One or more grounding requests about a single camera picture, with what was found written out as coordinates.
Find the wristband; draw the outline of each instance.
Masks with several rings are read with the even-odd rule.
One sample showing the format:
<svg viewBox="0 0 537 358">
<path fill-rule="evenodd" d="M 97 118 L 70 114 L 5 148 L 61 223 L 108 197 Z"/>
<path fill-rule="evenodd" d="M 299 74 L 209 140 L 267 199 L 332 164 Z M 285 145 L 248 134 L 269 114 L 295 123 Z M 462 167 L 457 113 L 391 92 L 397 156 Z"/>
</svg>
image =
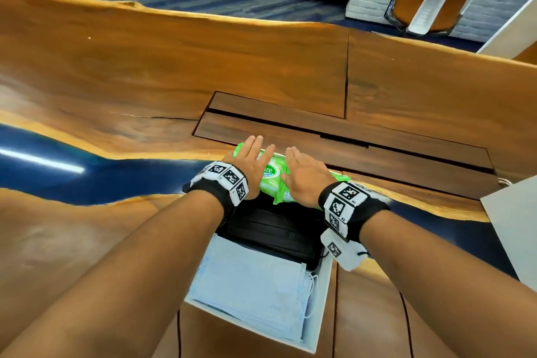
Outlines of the wristband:
<svg viewBox="0 0 537 358">
<path fill-rule="evenodd" d="M 248 179 L 236 166 L 213 161 L 183 186 L 183 192 L 193 190 L 210 192 L 217 198 L 224 208 L 223 225 L 248 194 Z"/>
<path fill-rule="evenodd" d="M 324 221 L 345 242 L 360 242 L 360 230 L 377 212 L 390 207 L 369 195 L 369 190 L 351 182 L 339 182 L 326 187 L 319 195 Z"/>
</svg>

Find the blue surgical mask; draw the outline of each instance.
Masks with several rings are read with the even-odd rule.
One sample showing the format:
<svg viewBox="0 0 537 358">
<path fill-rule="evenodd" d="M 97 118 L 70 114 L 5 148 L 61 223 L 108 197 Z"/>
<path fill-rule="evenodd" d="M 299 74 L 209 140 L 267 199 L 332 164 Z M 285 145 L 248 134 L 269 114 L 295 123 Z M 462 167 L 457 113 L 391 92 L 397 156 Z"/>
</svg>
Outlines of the blue surgical mask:
<svg viewBox="0 0 537 358">
<path fill-rule="evenodd" d="M 299 342 L 313 288 L 314 277 L 305 271 L 304 263 L 215 235 L 189 297 L 245 321 L 259 332 Z"/>
</svg>

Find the hand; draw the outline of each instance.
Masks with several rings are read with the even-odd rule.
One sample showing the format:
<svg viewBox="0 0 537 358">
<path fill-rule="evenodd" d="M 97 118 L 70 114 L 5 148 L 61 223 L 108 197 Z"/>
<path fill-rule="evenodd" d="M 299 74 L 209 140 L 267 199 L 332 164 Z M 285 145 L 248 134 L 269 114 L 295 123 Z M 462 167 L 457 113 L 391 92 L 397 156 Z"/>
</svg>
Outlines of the hand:
<svg viewBox="0 0 537 358">
<path fill-rule="evenodd" d="M 285 162 L 291 174 L 282 173 L 281 179 L 292 198 L 310 208 L 319 206 L 319 195 L 336 178 L 322 161 L 300 153 L 294 146 L 285 151 Z"/>
<path fill-rule="evenodd" d="M 237 157 L 233 157 L 233 152 L 229 152 L 222 159 L 225 163 L 237 166 L 248 180 L 248 194 L 245 199 L 254 199 L 259 195 L 259 184 L 265 172 L 265 167 L 269 164 L 274 154 L 274 145 L 266 148 L 265 153 L 258 159 L 263 136 L 250 136 L 244 141 Z"/>
</svg>

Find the mask ear loop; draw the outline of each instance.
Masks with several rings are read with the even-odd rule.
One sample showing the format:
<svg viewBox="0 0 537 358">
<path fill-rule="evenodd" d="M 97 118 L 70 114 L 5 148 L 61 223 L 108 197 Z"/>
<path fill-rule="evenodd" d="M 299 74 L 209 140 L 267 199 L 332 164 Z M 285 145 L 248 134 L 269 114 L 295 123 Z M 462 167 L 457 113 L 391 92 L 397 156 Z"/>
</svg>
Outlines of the mask ear loop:
<svg viewBox="0 0 537 358">
<path fill-rule="evenodd" d="M 313 280 L 313 285 L 312 285 L 311 290 L 309 291 L 308 300 L 309 300 L 309 298 L 310 298 L 310 297 L 312 296 L 312 294 L 313 294 L 313 289 L 314 289 L 314 287 L 315 287 L 315 283 L 317 283 L 317 290 L 319 290 L 319 276 L 318 276 L 318 275 L 313 275 L 313 276 L 312 276 L 312 280 Z M 308 318 L 310 318 L 311 316 L 313 316 L 313 312 L 314 312 L 314 310 L 315 310 L 315 309 L 313 308 L 313 309 L 309 312 L 309 315 L 306 315 L 306 316 L 304 317 L 304 319 L 308 319 Z"/>
</svg>

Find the wooden table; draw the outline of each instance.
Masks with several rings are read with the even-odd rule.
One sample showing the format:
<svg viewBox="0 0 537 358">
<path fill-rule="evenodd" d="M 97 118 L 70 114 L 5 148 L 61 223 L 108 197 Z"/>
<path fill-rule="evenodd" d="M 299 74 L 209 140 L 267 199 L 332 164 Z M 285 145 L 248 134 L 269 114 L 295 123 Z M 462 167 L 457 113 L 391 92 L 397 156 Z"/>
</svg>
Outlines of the wooden table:
<svg viewBox="0 0 537 358">
<path fill-rule="evenodd" d="M 399 201 L 483 223 L 471 198 L 499 188 L 494 172 L 515 180 L 537 172 L 535 66 L 334 25 L 129 1 L 0 4 L 0 123 L 99 156 L 218 159 L 252 127 L 282 146 L 301 142 L 327 162 L 337 157 L 332 166 Z M 216 91 L 235 95 L 234 103 L 216 107 L 225 104 Z M 248 98 L 260 102 L 254 114 L 236 104 Z M 356 153 L 370 160 L 359 162 Z M 408 167 L 443 177 L 409 181 Z M 0 315 L 0 349 L 174 198 L 80 207 L 0 190 L 0 275 L 7 278 L 0 297 L 12 300 Z M 409 310 L 414 355 L 451 356 Z M 183 307 L 181 326 L 183 356 L 304 355 L 193 307 Z M 408 355 L 402 303 L 378 265 L 334 268 L 317 356 Z"/>
</svg>

